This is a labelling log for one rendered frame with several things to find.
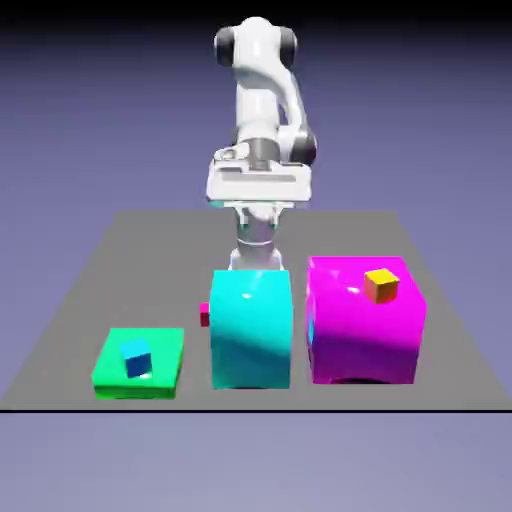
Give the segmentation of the large cyan box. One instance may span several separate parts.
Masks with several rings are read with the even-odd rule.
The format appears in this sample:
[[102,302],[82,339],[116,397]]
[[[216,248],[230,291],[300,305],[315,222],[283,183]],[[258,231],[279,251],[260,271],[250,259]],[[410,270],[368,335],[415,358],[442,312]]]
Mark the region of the large cyan box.
[[287,389],[293,299],[285,270],[216,270],[210,292],[212,387]]

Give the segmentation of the small yellow cube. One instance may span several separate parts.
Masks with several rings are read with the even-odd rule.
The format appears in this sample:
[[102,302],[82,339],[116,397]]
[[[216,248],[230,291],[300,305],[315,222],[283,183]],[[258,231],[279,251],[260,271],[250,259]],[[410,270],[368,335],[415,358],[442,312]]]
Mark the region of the small yellow cube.
[[399,284],[396,275],[387,268],[380,268],[364,274],[363,291],[374,304],[385,304],[396,299]]

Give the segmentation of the large green box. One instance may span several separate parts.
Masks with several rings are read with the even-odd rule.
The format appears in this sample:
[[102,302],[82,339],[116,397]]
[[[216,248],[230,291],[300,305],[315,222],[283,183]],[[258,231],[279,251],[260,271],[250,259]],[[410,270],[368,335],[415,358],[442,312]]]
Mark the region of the large green box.
[[[152,372],[128,378],[120,344],[136,339],[146,340],[150,347]],[[183,352],[181,328],[112,328],[91,373],[95,397],[98,400],[173,399]]]

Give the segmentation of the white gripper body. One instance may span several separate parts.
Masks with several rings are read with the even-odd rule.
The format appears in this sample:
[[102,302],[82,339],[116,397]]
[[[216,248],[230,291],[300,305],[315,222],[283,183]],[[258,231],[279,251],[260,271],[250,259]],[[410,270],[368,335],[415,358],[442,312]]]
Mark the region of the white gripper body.
[[304,203],[312,196],[312,170],[306,165],[270,162],[257,171],[247,160],[212,160],[208,169],[206,197],[220,208],[234,203]]

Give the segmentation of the large magenta box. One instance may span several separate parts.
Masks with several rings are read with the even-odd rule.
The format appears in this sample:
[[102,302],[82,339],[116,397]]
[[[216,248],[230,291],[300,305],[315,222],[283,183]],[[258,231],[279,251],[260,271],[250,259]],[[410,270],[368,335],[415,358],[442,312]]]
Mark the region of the large magenta box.
[[[365,274],[386,269],[397,296],[377,304]],[[305,334],[312,381],[414,382],[427,302],[400,256],[310,256]]]

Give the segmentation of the small blue cube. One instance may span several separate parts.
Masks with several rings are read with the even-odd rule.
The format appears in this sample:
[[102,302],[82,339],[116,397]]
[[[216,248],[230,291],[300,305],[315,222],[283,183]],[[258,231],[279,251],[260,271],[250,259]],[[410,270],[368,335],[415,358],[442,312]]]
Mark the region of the small blue cube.
[[125,341],[120,344],[120,352],[128,378],[140,377],[152,372],[151,350],[146,340]]

